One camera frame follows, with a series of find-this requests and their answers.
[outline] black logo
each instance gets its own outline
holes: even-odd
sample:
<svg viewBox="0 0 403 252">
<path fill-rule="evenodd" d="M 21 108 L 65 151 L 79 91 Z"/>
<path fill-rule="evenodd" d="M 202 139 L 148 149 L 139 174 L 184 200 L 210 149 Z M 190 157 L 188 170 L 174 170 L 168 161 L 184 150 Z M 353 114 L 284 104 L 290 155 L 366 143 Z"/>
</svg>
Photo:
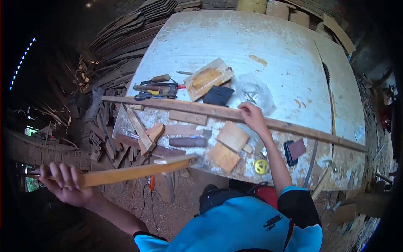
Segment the black logo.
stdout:
<svg viewBox="0 0 403 252">
<path fill-rule="evenodd" d="M 266 224 L 265 225 L 263 225 L 263 227 L 269 227 L 268 229 L 266 229 L 266 231 L 269 231 L 269 230 L 271 230 L 273 227 L 275 227 L 276 225 L 275 225 L 275 223 L 277 222 L 277 221 L 279 221 L 279 220 L 281 220 L 283 217 L 280 215 L 280 214 L 278 214 L 278 215 L 276 215 L 276 216 L 274 216 L 273 218 L 271 218 L 270 220 L 268 220 L 267 222 L 266 222 Z"/>
</svg>

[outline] led light strip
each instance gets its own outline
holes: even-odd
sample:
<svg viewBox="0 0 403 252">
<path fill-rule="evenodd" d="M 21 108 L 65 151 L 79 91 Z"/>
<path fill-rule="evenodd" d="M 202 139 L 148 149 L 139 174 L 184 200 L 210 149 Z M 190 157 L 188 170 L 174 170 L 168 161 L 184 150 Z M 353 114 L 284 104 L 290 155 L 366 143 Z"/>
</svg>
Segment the led light strip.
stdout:
<svg viewBox="0 0 403 252">
<path fill-rule="evenodd" d="M 11 90 L 11 88 L 12 88 L 12 85 L 14 84 L 14 80 L 15 80 L 17 74 L 18 74 L 18 70 L 20 69 L 20 67 L 21 67 L 21 65 L 22 65 L 22 63 L 23 63 L 23 60 L 24 60 L 24 58 L 25 58 L 25 55 L 27 55 L 27 52 L 29 51 L 29 47 L 32 46 L 32 42 L 34 42 L 34 41 L 36 41 L 36 39 L 35 39 L 35 38 L 32 38 L 32 41 L 29 43 L 29 46 L 27 47 L 27 50 L 24 52 L 23 56 L 21 57 L 21 60 L 20 60 L 20 62 L 19 62 L 19 64 L 18 64 L 18 66 L 17 66 L 17 70 L 15 70 L 14 76 L 12 77 L 11 86 L 9 87 L 10 90 Z"/>
</svg>

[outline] plastic bag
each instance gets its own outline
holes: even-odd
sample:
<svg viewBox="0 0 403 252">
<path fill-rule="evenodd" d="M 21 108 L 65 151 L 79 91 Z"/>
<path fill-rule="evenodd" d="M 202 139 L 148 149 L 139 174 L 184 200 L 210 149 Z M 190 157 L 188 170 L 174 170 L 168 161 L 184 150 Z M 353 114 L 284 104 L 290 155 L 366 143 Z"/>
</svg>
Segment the plastic bag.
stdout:
<svg viewBox="0 0 403 252">
<path fill-rule="evenodd" d="M 241 102 L 250 102 L 261 108 L 264 117 L 270 116 L 277 109 L 270 89 L 253 73 L 242 74 L 234 79 L 231 88 Z"/>
</svg>

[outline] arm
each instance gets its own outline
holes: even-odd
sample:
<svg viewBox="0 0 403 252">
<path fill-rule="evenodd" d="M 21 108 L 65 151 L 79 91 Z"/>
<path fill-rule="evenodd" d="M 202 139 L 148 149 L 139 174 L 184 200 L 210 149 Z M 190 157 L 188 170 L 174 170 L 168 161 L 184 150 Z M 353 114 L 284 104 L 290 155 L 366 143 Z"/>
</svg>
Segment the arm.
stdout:
<svg viewBox="0 0 403 252">
<path fill-rule="evenodd" d="M 277 197 L 279 197 L 282 190 L 287 186 L 293 185 L 293 183 L 290 172 L 285 166 L 284 160 L 274 143 L 273 136 L 267 128 L 262 110 L 249 102 L 241 103 L 238 108 L 240 108 L 246 125 L 260 136 L 266 147 L 274 187 L 276 188 Z"/>
<path fill-rule="evenodd" d="M 41 165 L 40 169 L 41 182 L 62 202 L 85 207 L 112 222 L 129 235 L 138 231 L 148 232 L 144 222 L 135 215 L 108 201 L 93 188 L 81 188 L 82 171 L 76 166 L 57 165 L 51 162 L 49 166 Z M 55 181 L 47 179 L 49 174 L 55 178 Z"/>
</svg>

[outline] sandpaper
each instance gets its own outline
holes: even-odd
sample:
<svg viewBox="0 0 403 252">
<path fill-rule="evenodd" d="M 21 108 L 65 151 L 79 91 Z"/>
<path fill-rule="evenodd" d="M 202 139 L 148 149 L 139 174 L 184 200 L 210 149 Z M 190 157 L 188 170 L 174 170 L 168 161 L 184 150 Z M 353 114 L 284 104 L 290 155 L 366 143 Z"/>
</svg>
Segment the sandpaper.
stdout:
<svg viewBox="0 0 403 252">
<path fill-rule="evenodd" d="M 290 150 L 292 160 L 299 158 L 302 154 L 306 152 L 306 148 L 302 138 L 290 144 L 288 146 L 288 149 Z"/>
</svg>

